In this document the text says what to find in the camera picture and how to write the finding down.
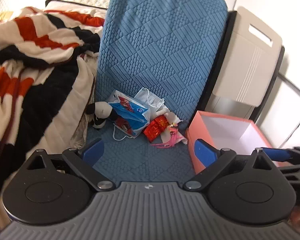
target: pink toy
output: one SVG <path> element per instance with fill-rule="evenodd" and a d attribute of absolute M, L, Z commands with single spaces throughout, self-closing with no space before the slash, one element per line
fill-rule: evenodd
<path fill-rule="evenodd" d="M 180 142 L 184 137 L 178 131 L 178 125 L 176 123 L 172 123 L 167 129 L 170 131 L 171 138 L 169 141 L 165 143 L 159 144 L 151 144 L 157 148 L 167 149 L 175 146 L 176 143 Z"/>

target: white face mask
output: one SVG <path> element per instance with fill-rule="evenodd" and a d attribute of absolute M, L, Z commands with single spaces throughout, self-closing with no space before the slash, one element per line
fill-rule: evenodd
<path fill-rule="evenodd" d="M 157 112 L 164 104 L 164 98 L 159 98 L 157 95 L 150 92 L 148 88 L 141 88 L 140 91 L 135 95 L 134 99 L 149 106 L 151 111 L 151 121 L 157 117 L 155 112 Z"/>

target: gray ribbed panel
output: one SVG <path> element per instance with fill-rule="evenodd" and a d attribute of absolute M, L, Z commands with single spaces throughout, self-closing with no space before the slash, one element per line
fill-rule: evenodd
<path fill-rule="evenodd" d="M 244 227 L 215 214 L 199 193 L 175 182 L 122 182 L 95 195 L 79 216 L 58 225 L 11 223 L 0 240 L 299 240 L 286 223 Z"/>

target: blue pad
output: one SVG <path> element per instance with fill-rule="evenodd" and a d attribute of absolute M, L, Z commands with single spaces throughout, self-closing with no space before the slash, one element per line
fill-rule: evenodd
<path fill-rule="evenodd" d="M 276 162 L 287 162 L 291 155 L 287 149 L 262 148 L 269 158 Z"/>
<path fill-rule="evenodd" d="M 93 166 L 101 158 L 104 151 L 105 144 L 100 138 L 92 140 L 90 143 L 86 144 L 83 149 L 79 150 L 81 159 L 90 166 Z"/>
<path fill-rule="evenodd" d="M 196 140 L 194 143 L 194 155 L 206 168 L 218 159 L 217 154 L 200 140 Z"/>
<path fill-rule="evenodd" d="M 184 120 L 179 127 L 186 128 L 210 73 L 226 17 L 224 0 L 110 0 L 96 100 L 106 101 L 114 89 L 133 97 L 145 87 L 164 98 L 165 105 Z M 92 129 L 89 138 L 100 136 Z M 182 183 L 194 174 L 182 143 L 158 150 L 143 134 L 117 142 L 112 129 L 108 124 L 100 131 L 105 153 L 95 168 L 105 176 L 115 181 Z"/>

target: blue foam grip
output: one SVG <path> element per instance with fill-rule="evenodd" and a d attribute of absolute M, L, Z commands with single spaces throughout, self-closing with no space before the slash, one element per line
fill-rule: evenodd
<path fill-rule="evenodd" d="M 269 158 L 276 162 L 286 162 L 291 158 L 291 155 L 286 149 L 262 148 Z"/>
<path fill-rule="evenodd" d="M 102 157 L 104 151 L 105 144 L 103 140 L 97 138 L 82 150 L 81 158 L 90 166 L 93 166 Z"/>
<path fill-rule="evenodd" d="M 194 143 L 194 155 L 206 168 L 217 160 L 216 152 L 199 140 Z"/>

